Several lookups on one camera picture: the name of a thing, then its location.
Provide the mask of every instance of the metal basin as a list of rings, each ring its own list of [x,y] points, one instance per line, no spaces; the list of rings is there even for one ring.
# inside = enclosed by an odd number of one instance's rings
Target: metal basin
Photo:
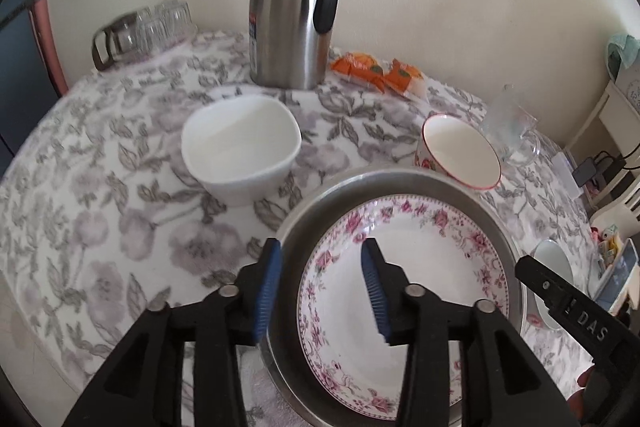
[[[367,167],[345,172],[309,194],[287,216],[276,237],[284,264],[271,324],[260,348],[267,369],[283,397],[316,427],[388,427],[348,409],[325,391],[308,367],[298,339],[296,302],[306,261],[329,227],[354,207],[391,194],[420,194],[458,208],[487,235],[502,262],[509,290],[509,321],[518,331],[526,309],[523,286],[515,278],[518,250],[493,209],[450,178],[419,168]],[[462,404],[450,407],[450,424],[462,417]]]

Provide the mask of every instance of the white plate with pink flowers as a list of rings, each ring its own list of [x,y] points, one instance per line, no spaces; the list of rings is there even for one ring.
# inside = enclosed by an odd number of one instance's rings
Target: white plate with pink flowers
[[[414,194],[378,198],[340,218],[316,245],[298,292],[298,335],[322,386],[363,415],[396,418],[406,346],[378,333],[360,267],[360,249],[375,237],[387,262],[443,300],[471,305],[491,299],[508,315],[500,258],[469,217]],[[449,343],[450,404],[462,396],[460,352]]]

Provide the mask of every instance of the human hand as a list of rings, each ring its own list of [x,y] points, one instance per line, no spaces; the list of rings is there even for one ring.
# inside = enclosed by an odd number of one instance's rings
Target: human hand
[[[584,394],[584,388],[587,386],[594,367],[595,366],[592,365],[583,374],[581,374],[580,377],[578,377],[578,385],[583,389],[579,389],[573,393],[566,401],[569,405],[569,409],[571,409],[578,420],[582,420],[584,415],[584,402],[582,400],[582,395]]]

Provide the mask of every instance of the round table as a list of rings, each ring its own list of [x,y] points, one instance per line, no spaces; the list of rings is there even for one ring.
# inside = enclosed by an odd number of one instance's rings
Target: round table
[[[33,131],[0,184],[0,267],[62,375],[81,390],[149,304],[198,301],[231,282],[305,194],[334,174],[411,164],[430,112],[481,120],[478,97],[427,83],[428,103],[420,107],[332,73],[314,91],[264,89],[249,80],[247,36],[229,32],[203,32],[151,62],[82,78]],[[180,131],[194,110],[250,92],[279,97],[297,119],[303,145],[278,194],[226,208],[188,173]],[[558,147],[541,138],[533,165],[506,166],[500,184],[479,195],[523,252],[548,237],[558,241],[585,290],[595,248],[587,216],[551,169]],[[590,364],[586,352],[563,331],[527,326],[523,335],[560,390],[571,393]],[[303,425],[257,350],[239,352],[249,425]],[[188,413],[193,349],[186,358]]]

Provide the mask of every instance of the teal cloth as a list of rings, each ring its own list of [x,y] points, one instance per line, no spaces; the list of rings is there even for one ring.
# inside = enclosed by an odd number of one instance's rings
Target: teal cloth
[[[620,73],[620,67],[626,70],[636,61],[640,51],[640,41],[631,35],[613,35],[607,42],[607,56],[605,63],[611,80],[615,81]]]

